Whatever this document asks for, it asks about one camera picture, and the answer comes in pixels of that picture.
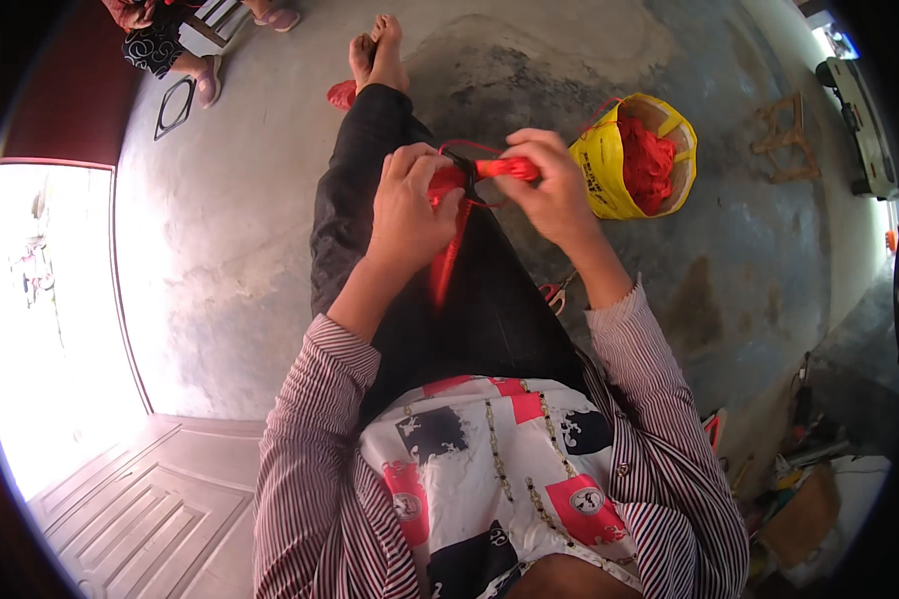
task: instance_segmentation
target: seated person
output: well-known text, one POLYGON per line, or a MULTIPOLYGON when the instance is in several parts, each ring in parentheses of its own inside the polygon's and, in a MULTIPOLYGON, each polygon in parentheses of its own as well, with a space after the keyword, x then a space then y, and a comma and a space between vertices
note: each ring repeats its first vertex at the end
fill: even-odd
POLYGON ((487 208, 432 309, 462 190, 412 115, 402 31, 351 42, 359 93, 316 192, 314 319, 266 420, 255 596, 738 597, 748 538, 683 375, 552 131, 496 181, 579 271, 609 385, 487 208))
MULTIPOLYGON (((300 21, 290 8, 274 8, 271 0, 240 0, 253 13, 257 25, 289 31, 300 21)), ((197 99, 204 108, 216 102, 221 90, 217 75, 220 56, 197 56, 180 43, 180 25, 187 12, 203 6, 206 0, 103 0, 117 22, 127 31, 123 56, 133 66, 146 69, 157 78, 168 72, 183 73, 196 79, 197 99)))

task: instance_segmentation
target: yellow plastic bag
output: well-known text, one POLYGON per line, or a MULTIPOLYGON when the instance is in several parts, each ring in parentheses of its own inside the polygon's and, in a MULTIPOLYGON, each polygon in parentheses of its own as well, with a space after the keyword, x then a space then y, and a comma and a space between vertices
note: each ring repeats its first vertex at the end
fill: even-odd
POLYGON ((696 178, 696 132, 675 108, 652 96, 633 94, 617 104, 606 116, 584 132, 569 147, 573 160, 583 170, 589 189, 589 205, 600 219, 654 219, 671 215, 683 207, 696 178), (673 172, 669 175, 673 193, 659 204, 659 213, 648 216, 635 205, 623 183, 623 142, 616 120, 619 107, 635 116, 648 131, 676 143, 673 172))

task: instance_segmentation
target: red wall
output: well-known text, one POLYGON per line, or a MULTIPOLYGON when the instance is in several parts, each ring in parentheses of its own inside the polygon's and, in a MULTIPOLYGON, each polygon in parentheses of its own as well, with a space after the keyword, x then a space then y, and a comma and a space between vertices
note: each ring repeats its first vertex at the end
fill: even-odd
POLYGON ((115 167, 142 72, 123 59, 126 37, 99 0, 79 0, 26 86, 4 159, 115 167))

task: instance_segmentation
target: pink shoe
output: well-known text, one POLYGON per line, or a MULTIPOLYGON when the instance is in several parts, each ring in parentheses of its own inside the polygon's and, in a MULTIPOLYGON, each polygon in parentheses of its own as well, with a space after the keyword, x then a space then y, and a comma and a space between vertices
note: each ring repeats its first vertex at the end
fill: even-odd
POLYGON ((289 31, 300 22, 300 14, 292 8, 271 8, 260 18, 253 17, 257 25, 269 25, 280 33, 289 31))
POLYGON ((203 71, 196 78, 196 93, 200 101, 200 105, 209 108, 219 98, 219 92, 223 89, 223 85, 219 81, 219 56, 210 54, 204 56, 207 60, 207 70, 203 71))

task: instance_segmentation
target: chain print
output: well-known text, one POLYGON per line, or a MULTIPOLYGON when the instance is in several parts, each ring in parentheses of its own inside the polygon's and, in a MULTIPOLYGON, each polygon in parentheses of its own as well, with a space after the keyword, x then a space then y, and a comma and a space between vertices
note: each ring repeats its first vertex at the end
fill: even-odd
POLYGON ((546 526, 551 528, 553 532, 555 532, 560 537, 563 537, 563 541, 566 542, 566 545, 569 548, 575 547, 576 542, 572 539, 570 535, 565 533, 565 531, 556 525, 556 521, 553 520, 553 517, 546 511, 545 506, 542 505, 542 497, 539 496, 539 492, 536 490, 536 487, 533 485, 533 478, 530 476, 526 477, 526 490, 529 491, 529 500, 533 502, 533 507, 536 508, 537 514, 539 514, 539 519, 546 523, 546 526))
POLYGON ((549 434, 549 441, 553 444, 556 456, 563 461, 563 468, 566 470, 566 478, 572 478, 576 475, 576 469, 566 460, 566 456, 563 455, 563 450, 560 449, 560 445, 556 442, 556 428, 553 427, 553 419, 549 414, 549 406, 546 405, 546 397, 541 391, 539 392, 539 409, 542 410, 542 417, 546 420, 546 432, 549 434))
POLYGON ((506 470, 503 467, 503 460, 499 457, 499 445, 496 441, 496 428, 492 420, 492 402, 486 400, 486 422, 490 425, 490 448, 492 449, 492 464, 496 468, 496 476, 499 477, 499 484, 503 487, 503 493, 510 503, 513 503, 513 493, 510 489, 509 480, 506 479, 506 470))

